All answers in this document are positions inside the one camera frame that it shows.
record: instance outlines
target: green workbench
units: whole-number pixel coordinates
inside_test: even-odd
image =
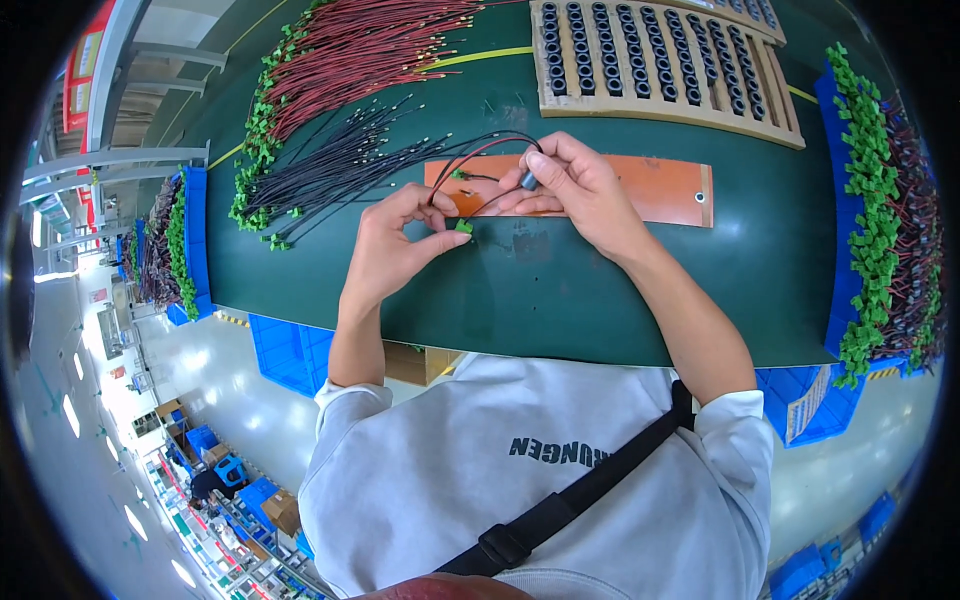
[[[181,145],[210,139],[215,158],[243,140],[262,67],[258,57],[269,52],[279,26],[295,20],[305,4],[290,0],[290,6],[271,15],[269,27],[231,52],[225,76],[211,78],[205,97],[194,99],[189,116],[178,123],[185,129]],[[835,9],[823,4],[824,11]],[[789,3],[775,7],[788,39],[778,50],[786,80],[812,91],[824,48],[838,39],[837,30]],[[457,46],[460,54],[528,46],[529,9],[526,4],[490,7],[462,32],[468,41]],[[858,58],[854,44],[852,61]],[[889,80],[873,68],[875,63],[862,70],[883,88]],[[650,224],[650,230],[732,319],[758,367],[834,362],[823,349],[834,273],[833,184],[815,104],[795,97],[807,147],[794,151],[744,135],[658,121],[542,119],[530,55],[445,70],[463,74],[377,94],[380,102],[392,103],[412,92],[411,103],[426,104],[392,126],[393,147],[448,132],[456,141],[497,129],[534,137],[564,130],[602,153],[712,165],[714,228]],[[287,146],[311,129],[304,127]],[[506,146],[503,152],[521,150]],[[227,216],[233,158],[209,171],[207,260],[214,303],[335,328],[357,222],[367,204],[348,205],[288,252],[270,252],[257,234],[237,230]],[[422,167],[393,179],[398,185],[408,180],[422,180]],[[385,338],[516,356],[670,364],[657,325],[629,279],[569,221],[496,217],[474,224],[470,244],[434,261],[384,303]],[[409,232],[426,234],[420,224]]]

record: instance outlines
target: fingernail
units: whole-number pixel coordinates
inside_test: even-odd
[[[527,166],[531,171],[538,171],[547,165],[546,156],[539,152],[532,152],[527,155]]]

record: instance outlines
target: orange work board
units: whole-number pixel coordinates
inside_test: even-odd
[[[605,155],[605,158],[620,177],[627,197],[644,221],[713,227],[713,172],[709,165],[644,156]],[[478,156],[468,160],[461,169],[472,175],[499,179],[519,161],[520,155]],[[446,164],[446,160],[425,163],[423,183],[429,186],[436,183]],[[473,214],[488,200],[503,193],[496,181],[482,179],[447,179],[440,189],[456,203],[461,217]],[[512,210],[501,211],[496,204],[491,204],[474,216],[517,215]],[[564,213],[537,212],[524,216],[562,217]]]

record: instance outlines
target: green connector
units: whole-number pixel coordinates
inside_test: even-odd
[[[454,230],[473,234],[473,225],[461,219],[460,221],[457,221],[457,227],[455,227]]]

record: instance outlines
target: person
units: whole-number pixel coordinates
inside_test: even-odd
[[[381,302],[470,239],[445,230],[444,217],[456,215],[448,197],[430,203],[429,189],[407,185],[363,212],[316,395],[317,445],[299,500],[317,569],[341,597],[756,598],[773,436],[750,353],[644,226],[602,156],[563,132],[540,146],[499,183],[512,190],[529,170],[540,186],[507,194],[499,208],[565,211],[642,295],[675,371],[469,355],[451,381],[391,407]],[[437,232],[411,242],[403,226],[415,219]],[[602,468],[671,411],[675,374],[701,407],[692,431],[668,432],[521,566],[493,578],[434,572]]]
[[[205,502],[216,502],[214,490],[219,490],[227,500],[232,500],[243,485],[230,487],[212,468],[200,471],[190,480],[190,499],[188,503],[194,510],[200,510]]]

